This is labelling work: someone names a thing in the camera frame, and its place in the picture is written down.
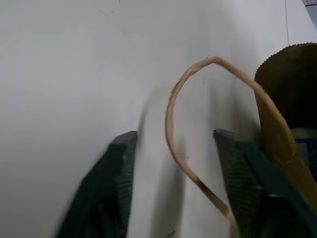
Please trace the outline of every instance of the white surface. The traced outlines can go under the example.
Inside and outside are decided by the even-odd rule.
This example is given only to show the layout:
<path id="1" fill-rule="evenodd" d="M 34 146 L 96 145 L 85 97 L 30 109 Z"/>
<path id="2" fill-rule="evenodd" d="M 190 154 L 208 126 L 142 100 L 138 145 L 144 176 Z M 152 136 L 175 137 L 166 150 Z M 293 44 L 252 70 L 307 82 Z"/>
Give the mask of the white surface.
<path id="1" fill-rule="evenodd" d="M 317 31 L 301 0 L 286 0 L 289 44 L 317 42 Z"/>
<path id="2" fill-rule="evenodd" d="M 53 237 L 107 144 L 139 129 L 128 236 L 228 237 L 169 155 L 169 92 L 208 55 L 254 76 L 285 46 L 284 0 L 1 0 L 0 236 Z M 179 95 L 175 141 L 226 200 L 216 127 L 254 135 L 259 119 L 253 92 L 212 65 Z"/>
<path id="3" fill-rule="evenodd" d="M 311 17 L 315 28 L 317 28 L 317 5 L 307 6 L 306 10 L 308 11 L 309 16 Z"/>

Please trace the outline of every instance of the white wall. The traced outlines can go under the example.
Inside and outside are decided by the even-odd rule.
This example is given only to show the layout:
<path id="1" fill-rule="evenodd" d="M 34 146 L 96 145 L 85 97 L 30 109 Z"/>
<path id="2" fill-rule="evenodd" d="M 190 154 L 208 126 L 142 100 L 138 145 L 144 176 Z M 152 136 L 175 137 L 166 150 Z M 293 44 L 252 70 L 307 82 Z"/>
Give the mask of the white wall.
<path id="1" fill-rule="evenodd" d="M 228 222 L 170 157 L 169 92 L 208 55 L 253 76 L 285 46 L 284 0 L 1 0 L 0 236 L 52 237 L 107 144 L 142 129 L 129 237 L 227 237 Z M 253 92 L 210 66 L 175 110 L 176 144 L 226 200 L 212 130 L 256 134 Z"/>
<path id="2" fill-rule="evenodd" d="M 306 7 L 306 10 L 308 11 L 308 14 L 310 15 L 313 24 L 317 28 L 317 5 L 310 5 Z"/>
<path id="3" fill-rule="evenodd" d="M 317 42 L 317 31 L 301 0 L 286 0 L 289 44 Z"/>

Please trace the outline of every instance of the natural fiber string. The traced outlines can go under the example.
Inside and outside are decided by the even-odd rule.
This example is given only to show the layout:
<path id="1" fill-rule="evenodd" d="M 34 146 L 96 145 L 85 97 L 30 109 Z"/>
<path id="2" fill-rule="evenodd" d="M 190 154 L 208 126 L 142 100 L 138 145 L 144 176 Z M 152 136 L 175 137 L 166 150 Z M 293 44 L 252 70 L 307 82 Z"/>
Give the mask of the natural fiber string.
<path id="1" fill-rule="evenodd" d="M 255 94 L 263 101 L 263 103 L 268 107 L 270 112 L 274 114 L 275 118 L 277 118 L 280 125 L 285 128 L 285 133 L 288 136 L 288 138 L 292 138 L 292 134 L 290 129 L 288 128 L 288 125 L 282 116 L 282 114 L 279 112 L 279 110 L 276 108 L 274 102 L 269 97 L 269 95 L 263 90 L 263 88 L 255 82 L 253 79 L 251 79 L 247 74 L 245 74 L 243 71 L 238 69 L 236 66 L 232 65 L 228 61 L 220 58 L 220 57 L 212 57 L 204 59 L 195 65 L 191 66 L 180 78 L 180 80 L 177 82 L 177 84 L 174 86 L 173 90 L 171 91 L 171 95 L 169 97 L 168 106 L 166 109 L 166 115 L 165 115 L 165 137 L 168 144 L 168 147 L 171 151 L 171 154 L 176 161 L 176 163 L 179 165 L 179 167 L 185 172 L 185 174 L 201 189 L 201 191 L 207 196 L 207 198 L 215 205 L 215 207 L 232 223 L 236 224 L 234 215 L 230 208 L 219 198 L 217 197 L 200 179 L 199 177 L 190 169 L 190 167 L 185 163 L 185 161 L 182 159 L 181 155 L 175 148 L 174 140 L 173 140 L 173 111 L 175 106 L 176 97 L 179 93 L 179 91 L 182 89 L 183 84 L 186 82 L 186 80 L 201 70 L 202 68 L 206 67 L 209 64 L 215 63 L 217 65 L 220 65 L 227 69 L 229 72 L 231 72 L 233 75 L 241 79 L 243 82 L 245 82 L 249 87 L 251 87 Z"/>

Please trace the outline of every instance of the brown paper bag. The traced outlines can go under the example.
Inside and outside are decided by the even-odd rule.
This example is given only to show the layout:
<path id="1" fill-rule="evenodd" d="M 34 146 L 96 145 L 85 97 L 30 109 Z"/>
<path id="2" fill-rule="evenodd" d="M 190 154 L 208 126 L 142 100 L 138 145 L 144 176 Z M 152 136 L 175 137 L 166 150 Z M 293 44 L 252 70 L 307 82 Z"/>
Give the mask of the brown paper bag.
<path id="1" fill-rule="evenodd" d="M 259 108 L 264 152 L 280 166 L 296 189 L 317 211 L 317 184 L 307 166 L 297 156 L 295 140 L 288 126 L 314 127 L 314 122 L 317 122 L 317 116 L 303 107 L 304 102 L 309 102 L 310 107 L 307 108 L 317 111 L 313 94 L 314 89 L 317 89 L 314 68 L 317 65 L 314 63 L 317 62 L 316 54 L 317 44 L 287 47 L 261 65 L 255 81 L 222 58 L 207 58 L 191 66 L 171 91 L 165 115 L 165 137 L 171 154 L 184 173 L 232 224 L 236 224 L 236 221 L 231 209 L 199 179 L 175 147 L 173 112 L 177 95 L 190 76 L 212 63 L 222 66 L 251 87 Z"/>
<path id="2" fill-rule="evenodd" d="M 257 70 L 255 81 L 272 98 L 290 128 L 317 127 L 317 44 L 289 46 Z M 283 128 L 256 95 L 263 149 L 317 211 L 317 183 L 289 130 Z"/>

